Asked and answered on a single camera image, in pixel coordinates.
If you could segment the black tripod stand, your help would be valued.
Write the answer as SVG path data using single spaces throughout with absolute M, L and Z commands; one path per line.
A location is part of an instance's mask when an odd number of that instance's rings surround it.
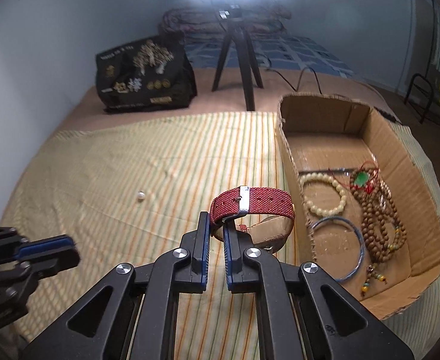
M 212 91 L 218 90 L 221 74 L 226 65 L 230 45 L 234 44 L 238 59 L 238 67 L 244 90 L 244 99 L 247 111 L 255 111 L 255 98 L 253 82 L 258 88 L 264 88 L 256 53 L 252 44 L 252 38 L 247 31 L 243 11 L 239 5 L 233 4 L 226 10 L 218 12 L 220 24 L 225 24 L 225 35 L 221 45 L 221 51 L 217 62 Z

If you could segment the folded floral quilt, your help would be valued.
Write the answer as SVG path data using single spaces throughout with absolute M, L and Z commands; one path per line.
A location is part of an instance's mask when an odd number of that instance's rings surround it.
M 292 18 L 292 11 L 278 1 L 248 3 L 229 7 L 182 7 L 165 12 L 160 28 L 165 33 L 180 33 L 186 37 L 220 37 L 227 24 L 244 24 L 257 37 L 284 33 L 284 22 Z

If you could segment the black clothes rack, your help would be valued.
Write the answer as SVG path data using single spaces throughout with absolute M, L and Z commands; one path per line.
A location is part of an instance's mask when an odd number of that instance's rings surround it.
M 413 0 L 413 41 L 404 103 L 411 105 L 419 122 L 440 125 L 440 73 L 432 64 L 435 46 L 436 0 Z

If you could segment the black snack bag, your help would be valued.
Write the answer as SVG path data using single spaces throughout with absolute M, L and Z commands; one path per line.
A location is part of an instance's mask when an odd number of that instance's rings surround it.
M 177 34 L 132 41 L 95 56 L 95 88 L 108 114 L 188 108 L 196 77 Z

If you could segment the blue checkered bed sheet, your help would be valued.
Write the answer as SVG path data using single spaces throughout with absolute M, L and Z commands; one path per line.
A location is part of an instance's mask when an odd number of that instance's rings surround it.
M 286 33 L 271 37 L 251 36 L 256 59 L 261 68 L 315 72 L 352 78 L 357 74 L 341 59 L 308 37 Z M 199 34 L 185 38 L 187 57 L 194 68 L 215 68 L 220 57 L 223 36 Z

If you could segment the brown wooden bead mala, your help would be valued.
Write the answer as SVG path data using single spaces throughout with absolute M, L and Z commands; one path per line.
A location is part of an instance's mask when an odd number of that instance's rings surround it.
M 370 257 L 360 290 L 361 296 L 365 297 L 373 280 L 387 282 L 380 267 L 389 263 L 403 248 L 407 233 L 391 189 L 380 176 L 378 168 L 362 166 L 355 170 L 350 175 L 349 189 L 361 208 L 361 235 Z

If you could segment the cardboard box tray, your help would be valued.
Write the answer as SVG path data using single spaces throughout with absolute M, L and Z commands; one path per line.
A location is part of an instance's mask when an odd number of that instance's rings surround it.
M 378 319 L 386 320 L 426 299 L 440 276 L 440 190 L 433 171 L 422 171 L 408 129 L 393 124 L 374 108 L 347 98 L 321 94 L 287 94 L 278 103 L 276 139 L 286 184 L 295 206 L 295 244 L 300 262 L 315 260 L 313 235 L 306 216 L 307 199 L 328 208 L 339 198 L 328 187 L 300 188 L 300 172 L 357 169 L 366 161 L 379 165 L 391 189 L 407 240 L 380 271 L 387 282 L 375 281 L 360 294 L 364 271 L 344 288 Z

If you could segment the red strap wristwatch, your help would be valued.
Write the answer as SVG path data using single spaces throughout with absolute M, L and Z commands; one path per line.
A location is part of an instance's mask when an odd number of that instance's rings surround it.
M 283 248 L 295 223 L 295 207 L 286 191 L 269 187 L 238 186 L 215 197 L 210 205 L 210 234 L 223 240 L 221 227 L 229 220 L 263 215 L 261 222 L 238 230 L 252 238 L 255 247 L 276 253 Z

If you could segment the dark thin bangle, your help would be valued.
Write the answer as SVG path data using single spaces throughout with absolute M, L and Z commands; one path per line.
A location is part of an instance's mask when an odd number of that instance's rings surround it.
M 361 231 L 351 220 L 339 215 L 318 219 L 310 229 L 316 263 L 337 282 L 350 281 L 365 259 Z

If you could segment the yellow striped cloth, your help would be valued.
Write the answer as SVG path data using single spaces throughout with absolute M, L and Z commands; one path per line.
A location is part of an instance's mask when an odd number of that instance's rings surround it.
M 51 137 L 0 225 L 31 240 L 69 234 L 82 261 L 40 283 L 18 332 L 35 339 L 117 264 L 150 263 L 176 247 L 221 192 L 242 184 L 286 189 L 276 121 L 274 112 L 224 112 Z M 180 300 L 176 359 L 259 359 L 254 298 L 227 291 L 223 265 L 222 244 L 213 241 L 207 292 Z M 440 338 L 440 276 L 426 295 L 384 321 L 417 359 Z

